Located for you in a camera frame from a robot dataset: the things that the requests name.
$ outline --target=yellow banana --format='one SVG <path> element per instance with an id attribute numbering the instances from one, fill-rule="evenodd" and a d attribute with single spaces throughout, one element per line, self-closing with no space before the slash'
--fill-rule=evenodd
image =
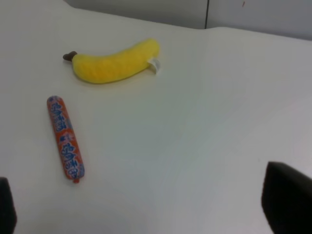
<path id="1" fill-rule="evenodd" d="M 133 76 L 149 66 L 148 60 L 157 57 L 159 44 L 147 39 L 131 48 L 108 56 L 90 56 L 75 51 L 63 56 L 73 63 L 75 74 L 90 83 L 108 83 Z"/>

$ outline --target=sausage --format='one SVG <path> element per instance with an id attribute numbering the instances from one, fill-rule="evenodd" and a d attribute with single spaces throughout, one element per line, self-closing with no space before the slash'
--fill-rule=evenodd
<path id="1" fill-rule="evenodd" d="M 47 106 L 65 175 L 79 183 L 84 176 L 84 165 L 65 103 L 62 98 L 51 96 Z"/>

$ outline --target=gray wall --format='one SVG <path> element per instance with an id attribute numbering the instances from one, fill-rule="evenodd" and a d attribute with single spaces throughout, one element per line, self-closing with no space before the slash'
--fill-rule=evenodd
<path id="1" fill-rule="evenodd" d="M 312 39 L 312 0 L 210 0 L 207 26 Z"/>
<path id="2" fill-rule="evenodd" d="M 207 0 L 65 0 L 71 6 L 136 19 L 203 29 Z"/>

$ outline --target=black object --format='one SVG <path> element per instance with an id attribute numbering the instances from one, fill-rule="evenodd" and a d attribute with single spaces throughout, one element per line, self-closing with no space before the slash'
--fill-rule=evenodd
<path id="1" fill-rule="evenodd" d="M 312 180 L 279 162 L 269 162 L 262 208 L 275 234 L 312 234 Z"/>
<path id="2" fill-rule="evenodd" d="M 209 10 L 209 0 L 207 0 L 206 18 L 205 18 L 205 29 L 207 29 L 208 23 L 208 10 Z"/>
<path id="3" fill-rule="evenodd" d="M 17 222 L 7 178 L 0 177 L 0 234 L 12 234 Z"/>

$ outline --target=toy banana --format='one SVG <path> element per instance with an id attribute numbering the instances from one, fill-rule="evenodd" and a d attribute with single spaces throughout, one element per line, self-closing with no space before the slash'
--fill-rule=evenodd
<path id="1" fill-rule="evenodd" d="M 72 51 L 63 59 L 73 63 L 74 72 L 80 79 L 101 84 L 133 76 L 146 69 L 148 61 L 158 54 L 158 42 L 147 39 L 113 55 L 90 56 Z"/>

